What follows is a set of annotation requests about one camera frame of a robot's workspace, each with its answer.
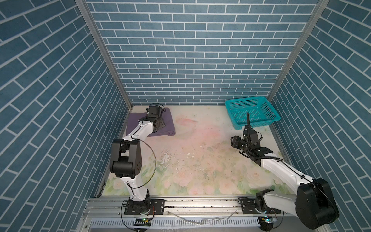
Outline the circuit board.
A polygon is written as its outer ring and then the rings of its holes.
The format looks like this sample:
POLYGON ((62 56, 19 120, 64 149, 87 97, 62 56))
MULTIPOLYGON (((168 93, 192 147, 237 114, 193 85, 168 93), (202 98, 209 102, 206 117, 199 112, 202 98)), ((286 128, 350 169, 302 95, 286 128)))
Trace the circuit board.
POLYGON ((133 222, 133 227, 150 227, 151 224, 151 218, 136 218, 133 222))
POLYGON ((275 217, 259 217, 259 223, 261 227, 273 227, 275 222, 277 222, 277 219, 275 217))

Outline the aluminium front rail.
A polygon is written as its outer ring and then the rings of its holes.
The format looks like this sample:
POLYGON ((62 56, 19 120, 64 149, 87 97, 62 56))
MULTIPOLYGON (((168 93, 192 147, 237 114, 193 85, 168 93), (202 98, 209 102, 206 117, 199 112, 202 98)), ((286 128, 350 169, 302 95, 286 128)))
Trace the aluminium front rail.
MULTIPOLYGON (((151 199, 164 199, 164 216, 179 215, 182 217, 224 217, 232 214, 237 216, 257 216, 263 217, 266 214, 248 214, 242 213, 241 206, 238 204, 239 197, 248 197, 254 199, 254 196, 152 196, 151 199)), ((117 218, 122 215, 121 206, 127 196, 103 196, 100 198, 91 198, 83 212, 85 218, 117 218)))

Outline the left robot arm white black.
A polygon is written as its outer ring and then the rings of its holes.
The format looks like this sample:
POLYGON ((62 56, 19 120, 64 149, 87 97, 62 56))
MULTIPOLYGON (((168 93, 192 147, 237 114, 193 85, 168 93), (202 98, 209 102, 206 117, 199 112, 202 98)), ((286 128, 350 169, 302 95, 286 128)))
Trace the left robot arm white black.
POLYGON ((130 200, 134 202, 143 203, 149 199, 149 190, 140 177, 143 165, 141 143, 163 127, 165 124, 162 117, 146 116, 139 120, 138 125, 127 136, 112 142, 110 173, 126 185, 130 200))

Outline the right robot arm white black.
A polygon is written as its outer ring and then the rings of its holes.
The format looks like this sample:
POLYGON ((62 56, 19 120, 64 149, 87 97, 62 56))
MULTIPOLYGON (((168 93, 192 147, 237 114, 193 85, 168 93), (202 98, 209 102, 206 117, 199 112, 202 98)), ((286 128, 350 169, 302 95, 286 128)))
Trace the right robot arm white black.
POLYGON ((331 224, 340 216, 326 180, 305 175, 250 138, 234 136, 231 138, 231 146, 238 149, 244 157, 276 175, 293 191, 293 194, 287 195, 276 193, 272 189, 256 193, 254 204, 259 213, 268 213, 272 209, 287 212, 312 230, 331 224))

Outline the white vent grille strip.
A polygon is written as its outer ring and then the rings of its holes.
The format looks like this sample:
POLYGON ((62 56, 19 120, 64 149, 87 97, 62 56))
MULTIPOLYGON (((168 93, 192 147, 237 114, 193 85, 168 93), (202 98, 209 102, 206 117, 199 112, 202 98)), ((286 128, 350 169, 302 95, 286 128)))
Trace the white vent grille strip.
MULTIPOLYGON (((99 218, 91 221, 91 228, 133 228, 134 218, 123 220, 99 218)), ((218 217, 200 218, 187 217, 157 217, 152 220, 150 227, 136 227, 141 229, 188 229, 188 228, 208 228, 208 227, 260 227, 257 217, 218 217)))

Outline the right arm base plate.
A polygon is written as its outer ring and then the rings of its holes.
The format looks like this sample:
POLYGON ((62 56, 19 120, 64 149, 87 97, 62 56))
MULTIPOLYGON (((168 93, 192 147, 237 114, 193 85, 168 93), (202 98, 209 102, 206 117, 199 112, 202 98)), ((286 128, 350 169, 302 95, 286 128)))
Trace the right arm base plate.
POLYGON ((279 215, 282 213, 281 210, 274 209, 274 208, 265 208, 265 209, 258 209, 255 204, 255 199, 251 199, 248 197, 239 197, 237 199, 238 204, 241 206, 242 213, 244 215, 252 215, 252 214, 273 214, 279 215))

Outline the right circuit board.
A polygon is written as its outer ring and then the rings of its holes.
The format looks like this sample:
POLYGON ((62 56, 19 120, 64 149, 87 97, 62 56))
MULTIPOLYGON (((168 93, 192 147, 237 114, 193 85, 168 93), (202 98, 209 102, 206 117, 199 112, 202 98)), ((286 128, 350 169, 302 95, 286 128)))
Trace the right circuit board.
POLYGON ((273 227, 275 222, 277 222, 277 219, 275 217, 259 217, 259 223, 261 227, 273 227))

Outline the teal plastic basket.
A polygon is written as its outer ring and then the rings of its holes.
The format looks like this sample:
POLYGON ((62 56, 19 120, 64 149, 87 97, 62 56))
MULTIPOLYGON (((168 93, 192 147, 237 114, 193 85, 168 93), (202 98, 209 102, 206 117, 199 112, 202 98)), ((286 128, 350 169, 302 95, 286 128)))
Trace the teal plastic basket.
POLYGON ((225 106, 236 130, 247 125, 247 113, 253 128, 269 126, 281 119, 273 105, 262 96, 226 100, 225 106))

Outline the left circuit board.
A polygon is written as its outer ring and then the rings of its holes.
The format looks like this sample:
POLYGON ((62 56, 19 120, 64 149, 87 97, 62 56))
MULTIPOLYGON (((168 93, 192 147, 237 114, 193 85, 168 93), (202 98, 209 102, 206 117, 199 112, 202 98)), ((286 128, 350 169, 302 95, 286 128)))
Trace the left circuit board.
POLYGON ((151 218, 136 218, 133 222, 133 227, 150 227, 151 224, 151 218))

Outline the purple trousers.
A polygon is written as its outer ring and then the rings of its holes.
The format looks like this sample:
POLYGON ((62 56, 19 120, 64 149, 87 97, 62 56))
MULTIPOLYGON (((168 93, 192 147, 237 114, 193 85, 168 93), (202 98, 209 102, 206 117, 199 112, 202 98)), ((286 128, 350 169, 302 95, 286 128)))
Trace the purple trousers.
MULTIPOLYGON (((165 108, 166 112, 162 113, 162 119, 165 127, 159 129, 157 132, 152 133, 149 137, 155 136, 174 136, 176 134, 175 126, 173 123, 173 117, 169 108, 165 108)), ((132 132, 138 126, 138 120, 145 117, 147 112, 143 113, 130 113, 128 116, 128 123, 126 127, 126 135, 132 132)))

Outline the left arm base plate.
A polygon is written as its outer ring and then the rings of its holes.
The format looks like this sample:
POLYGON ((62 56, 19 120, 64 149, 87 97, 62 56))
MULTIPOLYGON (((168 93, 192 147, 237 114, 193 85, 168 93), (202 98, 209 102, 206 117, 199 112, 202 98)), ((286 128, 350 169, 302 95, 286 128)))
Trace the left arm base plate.
POLYGON ((124 215, 163 215, 164 208, 164 199, 151 199, 141 202, 127 200, 123 204, 124 215))

